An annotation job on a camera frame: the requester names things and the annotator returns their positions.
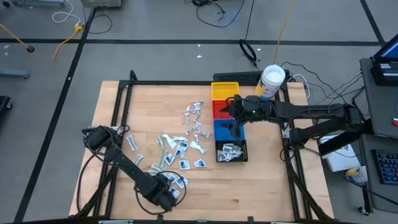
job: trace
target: black keyboard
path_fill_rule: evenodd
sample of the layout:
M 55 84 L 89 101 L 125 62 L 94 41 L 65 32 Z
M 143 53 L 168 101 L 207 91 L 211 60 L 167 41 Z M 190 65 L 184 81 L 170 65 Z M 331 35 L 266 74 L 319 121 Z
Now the black keyboard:
M 398 184 L 398 150 L 372 150 L 382 184 Z

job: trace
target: wooden table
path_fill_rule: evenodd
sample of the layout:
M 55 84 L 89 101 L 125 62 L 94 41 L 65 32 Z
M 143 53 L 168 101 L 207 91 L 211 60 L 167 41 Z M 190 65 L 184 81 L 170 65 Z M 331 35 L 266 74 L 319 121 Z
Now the wooden table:
M 102 83 L 93 125 L 110 125 L 117 87 L 118 82 Z M 241 96 L 254 93 L 253 86 L 239 88 Z M 289 83 L 289 96 L 293 104 L 307 104 L 302 83 Z M 190 147 L 187 149 L 184 159 L 190 161 L 190 170 L 179 170 L 180 158 L 176 159 L 171 166 L 165 166 L 168 170 L 184 175 L 189 180 L 189 184 L 185 200 L 172 212 L 166 213 L 164 219 L 245 221 L 248 216 L 253 216 L 256 221 L 293 221 L 286 168 L 284 162 L 279 159 L 282 140 L 278 125 L 269 122 L 245 124 L 249 161 L 229 164 L 216 163 L 211 86 L 134 85 L 127 118 L 127 124 L 130 125 L 131 130 L 126 136 L 133 134 L 139 149 L 132 152 L 128 142 L 124 139 L 123 153 L 132 161 L 138 154 L 144 155 L 145 158 L 139 167 L 144 171 L 149 171 L 153 163 L 159 163 L 163 153 L 155 141 L 156 137 L 161 134 L 184 136 L 185 131 L 193 125 L 185 123 L 185 109 L 199 100 L 205 101 L 202 105 L 199 122 L 202 123 L 203 131 L 211 133 L 208 139 L 200 136 L 202 146 L 207 149 L 207 152 L 201 155 L 196 149 Z M 312 122 L 309 119 L 296 120 L 295 125 L 305 128 L 312 125 Z M 169 152 L 174 152 L 174 149 L 170 149 L 166 141 L 165 145 Z M 318 150 L 317 144 L 313 140 L 309 140 L 306 146 Z M 319 156 L 308 151 L 301 151 L 301 155 L 308 191 L 325 213 L 333 217 Z M 86 150 L 82 165 L 90 156 L 91 152 Z M 207 168 L 197 169 L 194 167 L 193 162 L 200 158 L 205 160 Z M 99 160 L 93 159 L 86 168 L 81 186 L 80 206 L 87 202 L 97 188 L 101 166 L 102 163 Z M 148 215 L 140 209 L 133 186 L 133 180 L 125 173 L 119 172 L 111 218 L 156 219 L 156 216 Z M 298 189 L 297 192 L 300 216 L 305 217 L 302 197 Z M 100 214 L 104 213 L 106 199 L 107 193 L 104 193 Z M 161 211 L 142 197 L 141 202 L 150 211 Z M 76 212 L 75 193 L 70 214 Z

